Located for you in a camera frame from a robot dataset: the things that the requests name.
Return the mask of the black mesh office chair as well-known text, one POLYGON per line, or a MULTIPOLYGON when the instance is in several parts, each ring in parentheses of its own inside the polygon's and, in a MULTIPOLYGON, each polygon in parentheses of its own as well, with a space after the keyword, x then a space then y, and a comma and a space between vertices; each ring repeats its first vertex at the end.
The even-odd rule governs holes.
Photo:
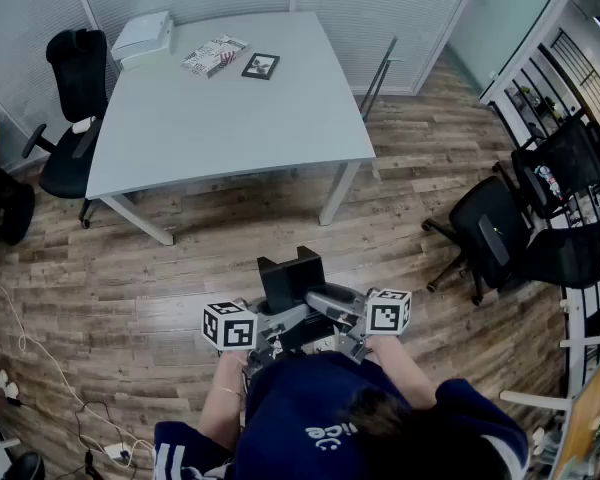
POLYGON ((539 218, 550 220, 566 212, 571 198, 600 186, 600 126, 596 121, 583 122, 583 114, 578 111, 568 117, 549 136, 532 131, 530 138, 511 153, 515 180, 501 164, 492 167, 523 211, 531 209, 539 218), (562 201, 534 174, 540 165, 547 166, 555 176, 562 201))
POLYGON ((496 176, 474 186, 454 206, 448 227, 427 219, 436 231, 460 248, 460 254, 427 285, 438 285, 465 265, 474 280, 472 302, 483 300, 482 286, 499 292, 538 281, 571 289, 600 282, 600 222, 574 228, 546 228, 534 234, 516 199, 496 176))

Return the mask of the white flat box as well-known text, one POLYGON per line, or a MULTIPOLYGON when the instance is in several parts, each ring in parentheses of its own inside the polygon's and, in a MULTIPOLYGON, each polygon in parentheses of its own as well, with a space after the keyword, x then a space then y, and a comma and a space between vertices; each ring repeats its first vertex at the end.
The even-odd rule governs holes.
POLYGON ((168 11, 146 14, 129 20, 118 35, 111 48, 114 60, 155 50, 162 41, 171 16, 168 11))

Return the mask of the colourful patterned pouch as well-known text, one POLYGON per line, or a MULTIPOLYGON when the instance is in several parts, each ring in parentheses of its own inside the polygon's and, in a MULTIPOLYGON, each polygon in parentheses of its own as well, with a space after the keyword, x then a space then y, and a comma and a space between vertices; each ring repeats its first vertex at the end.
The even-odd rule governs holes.
POLYGON ((544 165, 537 166, 534 170, 534 174, 540 176, 549 186, 551 193, 560 201, 563 200, 561 188, 551 172, 551 170, 544 165))

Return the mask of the book with printed cover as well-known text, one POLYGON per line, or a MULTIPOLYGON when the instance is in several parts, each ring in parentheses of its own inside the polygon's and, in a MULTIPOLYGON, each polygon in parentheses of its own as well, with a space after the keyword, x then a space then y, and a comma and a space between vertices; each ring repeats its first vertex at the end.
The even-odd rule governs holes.
POLYGON ((209 79, 234 62, 250 44, 229 35, 216 37, 186 56, 181 67, 209 79))

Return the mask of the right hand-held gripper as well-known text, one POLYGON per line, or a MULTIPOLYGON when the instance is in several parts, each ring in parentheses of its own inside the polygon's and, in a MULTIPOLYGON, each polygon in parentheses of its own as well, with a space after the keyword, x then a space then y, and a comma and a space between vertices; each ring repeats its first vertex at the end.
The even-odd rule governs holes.
POLYGON ((399 337, 409 324, 412 293, 390 288, 371 288, 366 294, 353 293, 349 300, 333 303, 327 295, 309 291, 306 304, 327 314, 338 328, 336 350, 356 363, 369 353, 366 339, 370 336, 399 337))

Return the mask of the wooden table with white legs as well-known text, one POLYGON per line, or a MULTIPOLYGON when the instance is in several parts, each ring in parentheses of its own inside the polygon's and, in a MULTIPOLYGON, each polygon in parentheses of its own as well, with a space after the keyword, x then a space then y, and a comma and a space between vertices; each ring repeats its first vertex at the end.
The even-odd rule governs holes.
POLYGON ((567 466, 581 462, 594 442, 593 424, 600 418, 600 364, 574 397, 555 398, 504 390, 500 392, 499 398, 511 403, 565 413, 565 426, 548 476, 549 480, 561 480, 567 466))

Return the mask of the white rectangular table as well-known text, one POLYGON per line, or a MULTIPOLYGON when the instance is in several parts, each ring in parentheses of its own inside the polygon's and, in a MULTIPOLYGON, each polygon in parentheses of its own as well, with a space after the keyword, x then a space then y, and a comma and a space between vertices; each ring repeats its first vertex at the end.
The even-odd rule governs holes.
POLYGON ((173 54, 122 72, 100 129, 86 195, 164 245, 129 194, 195 180, 332 164, 328 225, 375 152, 331 43, 312 12, 231 16, 178 26, 173 54), (250 44, 205 79, 182 60, 221 35, 250 44), (242 77, 254 53, 280 61, 269 80, 242 77))

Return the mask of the person's navy shirt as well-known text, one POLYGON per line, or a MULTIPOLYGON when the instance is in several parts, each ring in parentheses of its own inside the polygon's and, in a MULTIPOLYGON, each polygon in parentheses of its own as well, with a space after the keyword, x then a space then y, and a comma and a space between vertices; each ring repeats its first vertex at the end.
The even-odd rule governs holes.
POLYGON ((467 381, 416 410, 376 361, 337 352, 263 368, 244 385, 229 451, 197 426, 154 430, 152 480, 523 480, 525 432, 467 381))

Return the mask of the person's right forearm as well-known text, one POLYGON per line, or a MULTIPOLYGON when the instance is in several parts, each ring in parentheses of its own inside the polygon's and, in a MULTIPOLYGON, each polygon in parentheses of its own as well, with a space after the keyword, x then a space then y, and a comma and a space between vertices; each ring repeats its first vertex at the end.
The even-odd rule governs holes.
POLYGON ((436 405, 436 387, 397 336, 371 335, 365 345, 412 408, 428 410, 436 405))

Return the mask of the black picture frame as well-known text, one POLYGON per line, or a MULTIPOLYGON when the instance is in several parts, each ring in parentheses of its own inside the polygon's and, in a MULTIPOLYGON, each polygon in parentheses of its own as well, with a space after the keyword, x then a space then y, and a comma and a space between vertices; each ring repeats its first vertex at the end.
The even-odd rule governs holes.
POLYGON ((254 53, 243 69, 241 76, 259 80, 269 80, 279 61, 280 57, 276 55, 254 53))

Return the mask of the person's left forearm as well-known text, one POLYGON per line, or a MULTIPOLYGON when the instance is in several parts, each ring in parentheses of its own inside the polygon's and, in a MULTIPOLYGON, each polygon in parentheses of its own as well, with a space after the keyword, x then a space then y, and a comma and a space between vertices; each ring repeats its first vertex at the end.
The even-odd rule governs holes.
POLYGON ((198 424, 201 434, 229 451, 235 450, 240 434, 246 365, 246 350, 222 353, 198 424))

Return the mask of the black high-back office chair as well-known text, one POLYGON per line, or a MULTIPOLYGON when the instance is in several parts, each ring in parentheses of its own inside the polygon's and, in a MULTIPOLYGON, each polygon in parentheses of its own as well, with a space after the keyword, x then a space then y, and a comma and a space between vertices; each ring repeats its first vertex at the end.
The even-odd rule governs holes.
POLYGON ((56 34, 46 47, 58 89, 61 110, 71 126, 55 144, 44 138, 46 129, 39 125, 29 137, 21 156, 26 159, 36 147, 49 153, 39 185, 60 199, 81 199, 79 221, 90 227, 86 218, 91 201, 87 185, 100 128, 108 105, 105 88, 107 42, 100 30, 65 30, 56 34), (72 132, 72 125, 95 116, 96 121, 84 134, 72 132))

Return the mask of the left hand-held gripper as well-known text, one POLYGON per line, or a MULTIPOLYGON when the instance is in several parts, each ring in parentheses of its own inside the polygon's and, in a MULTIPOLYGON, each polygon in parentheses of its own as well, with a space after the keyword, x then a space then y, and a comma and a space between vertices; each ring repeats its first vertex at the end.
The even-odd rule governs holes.
POLYGON ((202 312, 201 332, 220 353, 245 352, 243 372, 253 376, 294 352, 288 332, 310 313, 306 303, 274 313, 264 298, 251 303, 244 299, 209 303, 202 312))

